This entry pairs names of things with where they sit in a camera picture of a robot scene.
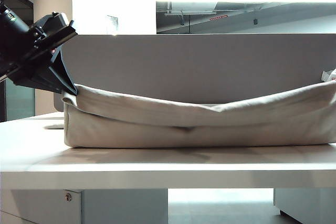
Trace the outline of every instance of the beige cloth bag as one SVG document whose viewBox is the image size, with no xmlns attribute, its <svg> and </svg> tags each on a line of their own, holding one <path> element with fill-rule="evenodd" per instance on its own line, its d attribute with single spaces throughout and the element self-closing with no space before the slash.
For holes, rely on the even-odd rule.
<svg viewBox="0 0 336 224">
<path fill-rule="evenodd" d="M 336 81 L 208 107 L 76 85 L 63 94 L 72 147 L 162 148 L 336 142 Z"/>
</svg>

